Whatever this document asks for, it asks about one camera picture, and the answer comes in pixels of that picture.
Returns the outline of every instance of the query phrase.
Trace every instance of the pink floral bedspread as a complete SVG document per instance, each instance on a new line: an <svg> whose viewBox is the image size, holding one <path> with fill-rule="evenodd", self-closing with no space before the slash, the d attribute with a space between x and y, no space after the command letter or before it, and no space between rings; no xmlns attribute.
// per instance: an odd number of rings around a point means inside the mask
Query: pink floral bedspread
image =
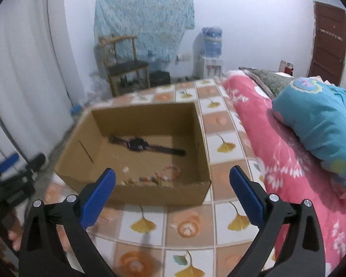
<svg viewBox="0 0 346 277"><path fill-rule="evenodd" d="M323 234L328 274L346 253L346 204L333 191L330 173L304 149L290 128L273 117L270 98L251 78L242 71L232 71L223 86L251 142L267 192L292 203L303 199L313 202ZM276 253L286 232L282 229Z"/></svg>

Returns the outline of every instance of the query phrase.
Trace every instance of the brown door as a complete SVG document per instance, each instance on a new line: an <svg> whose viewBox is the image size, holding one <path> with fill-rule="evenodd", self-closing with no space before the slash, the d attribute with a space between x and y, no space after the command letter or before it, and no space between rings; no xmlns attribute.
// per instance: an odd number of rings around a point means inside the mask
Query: brown door
<svg viewBox="0 0 346 277"><path fill-rule="evenodd" d="M345 10L315 2L316 35L309 76L339 85L346 54Z"/></svg>

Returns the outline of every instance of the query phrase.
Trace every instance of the blue cloth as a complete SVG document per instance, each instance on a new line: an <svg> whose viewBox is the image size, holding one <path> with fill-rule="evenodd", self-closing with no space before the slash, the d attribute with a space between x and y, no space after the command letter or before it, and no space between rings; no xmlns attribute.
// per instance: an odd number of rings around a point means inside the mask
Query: blue cloth
<svg viewBox="0 0 346 277"><path fill-rule="evenodd" d="M272 101L273 114L293 129L321 166L346 187L346 90L308 78L293 80Z"/></svg>
<svg viewBox="0 0 346 277"><path fill-rule="evenodd" d="M96 0L95 42L100 36L138 35L137 57L169 61L186 29L195 27L193 0ZM132 57L128 41L118 43L121 57Z"/></svg>

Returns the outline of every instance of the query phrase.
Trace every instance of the blue gripper pad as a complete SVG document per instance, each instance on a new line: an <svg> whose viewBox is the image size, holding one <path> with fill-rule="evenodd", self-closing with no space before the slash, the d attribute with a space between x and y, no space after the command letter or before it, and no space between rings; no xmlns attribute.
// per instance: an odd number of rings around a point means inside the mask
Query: blue gripper pad
<svg viewBox="0 0 346 277"><path fill-rule="evenodd" d="M19 160L18 153L10 155L6 160L0 163L0 173L4 173L6 170L11 168Z"/></svg>
<svg viewBox="0 0 346 277"><path fill-rule="evenodd" d="M80 224L84 230L96 223L100 212L115 187L115 181L116 177L114 171L112 169L106 169L94 191L82 206Z"/></svg>
<svg viewBox="0 0 346 277"><path fill-rule="evenodd" d="M230 184L252 225L265 225L264 206L250 186L250 180L235 166L230 170Z"/></svg>

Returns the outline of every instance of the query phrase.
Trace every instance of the cardboard box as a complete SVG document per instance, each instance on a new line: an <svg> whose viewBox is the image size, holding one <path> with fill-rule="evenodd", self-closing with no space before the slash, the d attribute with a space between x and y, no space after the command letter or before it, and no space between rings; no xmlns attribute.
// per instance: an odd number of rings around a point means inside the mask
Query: cardboard box
<svg viewBox="0 0 346 277"><path fill-rule="evenodd" d="M150 145L184 149L186 155L133 152L122 145L111 144L110 135L142 137ZM152 176L172 164L181 170L173 182L174 187L120 184L128 178ZM55 171L67 185L80 192L106 168L112 168L117 177L110 203L201 204L211 181L195 104L132 105L87 113L71 135Z"/></svg>

